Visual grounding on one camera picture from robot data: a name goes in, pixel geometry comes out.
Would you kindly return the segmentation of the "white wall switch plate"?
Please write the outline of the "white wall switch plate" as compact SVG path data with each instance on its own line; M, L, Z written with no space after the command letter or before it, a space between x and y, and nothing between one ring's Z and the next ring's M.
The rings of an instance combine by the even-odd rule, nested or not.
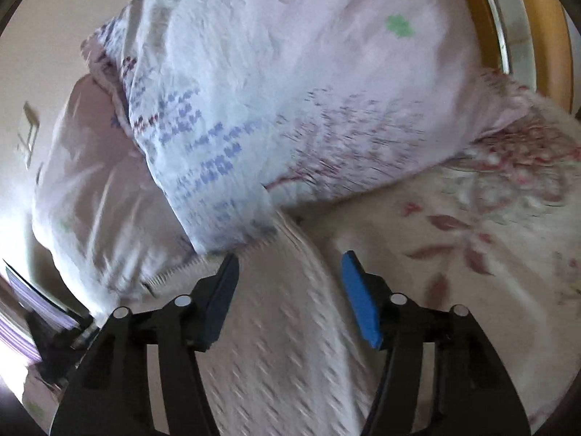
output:
M26 101L23 105L18 124L18 152L22 155L25 167L31 165L34 144L39 131L39 118L33 107Z

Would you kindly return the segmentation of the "beige cable-knit sweater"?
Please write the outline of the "beige cable-knit sweater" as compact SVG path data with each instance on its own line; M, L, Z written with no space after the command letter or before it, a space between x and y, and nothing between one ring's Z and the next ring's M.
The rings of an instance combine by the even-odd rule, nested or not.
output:
M381 374L337 274L283 214L237 250L219 339L197 356L223 435L357 435Z

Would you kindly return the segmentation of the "pale pink left pillow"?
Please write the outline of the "pale pink left pillow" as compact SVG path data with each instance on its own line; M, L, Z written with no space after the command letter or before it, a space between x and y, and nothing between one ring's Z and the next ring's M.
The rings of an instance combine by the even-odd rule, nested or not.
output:
M93 316L144 299L149 279L194 256L110 96L91 76L75 84L55 123L32 231Z

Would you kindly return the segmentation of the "white blue-flowered right pillow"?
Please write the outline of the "white blue-flowered right pillow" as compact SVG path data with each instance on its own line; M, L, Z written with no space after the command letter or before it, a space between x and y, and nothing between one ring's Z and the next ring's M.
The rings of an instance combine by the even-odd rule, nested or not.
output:
M198 253L524 117L466 0L131 0L82 46Z

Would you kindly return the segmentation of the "wooden headboard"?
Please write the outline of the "wooden headboard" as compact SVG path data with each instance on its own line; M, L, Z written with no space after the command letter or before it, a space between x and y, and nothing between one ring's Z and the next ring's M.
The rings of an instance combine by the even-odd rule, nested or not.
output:
M559 0L467 0L483 64L571 114L580 108L580 34Z

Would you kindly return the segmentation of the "floral bed quilt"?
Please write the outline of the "floral bed quilt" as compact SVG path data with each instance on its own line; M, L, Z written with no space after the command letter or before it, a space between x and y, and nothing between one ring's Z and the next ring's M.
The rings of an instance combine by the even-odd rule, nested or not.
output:
M411 179L301 223L333 269L364 269L422 306L466 305L534 433L580 404L580 124L539 112Z

